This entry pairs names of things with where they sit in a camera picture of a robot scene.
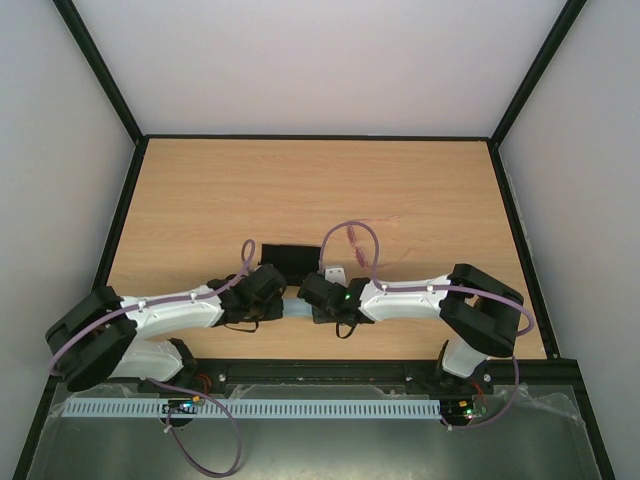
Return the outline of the light blue cleaning cloth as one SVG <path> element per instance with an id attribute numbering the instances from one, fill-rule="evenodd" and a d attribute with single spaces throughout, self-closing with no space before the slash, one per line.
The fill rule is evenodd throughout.
<path id="1" fill-rule="evenodd" d="M 287 298 L 283 300 L 283 317 L 312 318 L 312 307 L 298 298 Z"/>

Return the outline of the pink sunglasses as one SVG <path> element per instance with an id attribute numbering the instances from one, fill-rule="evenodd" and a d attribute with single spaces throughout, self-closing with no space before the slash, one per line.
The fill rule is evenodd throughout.
<path id="1" fill-rule="evenodd" d="M 400 215 L 389 215 L 386 217 L 369 217 L 369 218 L 357 218 L 356 222 L 361 222 L 363 224 L 367 224 L 369 226 L 377 223 L 389 224 L 395 226 L 399 219 Z M 346 238 L 348 244 L 351 248 L 352 254 L 360 267 L 361 270 L 370 272 L 372 267 L 372 260 L 374 256 L 374 247 L 368 245 L 367 240 L 365 239 L 366 230 L 357 225 L 348 225 L 346 228 Z M 390 259 L 382 259 L 378 262 L 378 269 L 385 270 L 391 269 L 399 265 L 401 262 L 406 260 L 413 253 L 413 248 L 406 248 L 401 253 L 396 253 Z"/>

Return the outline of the black sunglasses case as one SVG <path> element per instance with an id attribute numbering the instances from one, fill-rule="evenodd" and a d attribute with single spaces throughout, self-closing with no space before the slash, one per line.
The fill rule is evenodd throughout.
<path id="1" fill-rule="evenodd" d="M 263 244 L 260 265 L 272 265 L 288 286 L 299 287 L 311 273 L 317 273 L 320 246 Z"/>

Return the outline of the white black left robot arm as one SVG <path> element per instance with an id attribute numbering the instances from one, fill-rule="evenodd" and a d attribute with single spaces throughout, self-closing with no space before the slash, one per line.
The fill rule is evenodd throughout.
<path id="1" fill-rule="evenodd" d="M 114 378 L 171 380 L 192 359 L 172 333 L 279 319 L 285 290 L 285 278 L 269 264 L 155 297 L 120 296 L 110 286 L 99 287 L 47 330 L 50 368 L 71 392 Z"/>

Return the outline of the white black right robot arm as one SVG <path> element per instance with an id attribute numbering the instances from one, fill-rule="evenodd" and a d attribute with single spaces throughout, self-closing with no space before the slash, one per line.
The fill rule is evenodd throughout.
<path id="1" fill-rule="evenodd" d="M 316 323 L 334 323 L 350 331 L 364 324 L 400 318 L 439 319 L 455 334 L 444 342 L 427 385 L 440 392 L 462 392 L 489 358 L 509 358 L 523 334 L 520 318 L 532 326 L 524 297 L 469 264 L 448 275 L 388 282 L 355 278 L 344 286 L 325 274 L 311 273 L 297 297 L 311 307 Z"/>

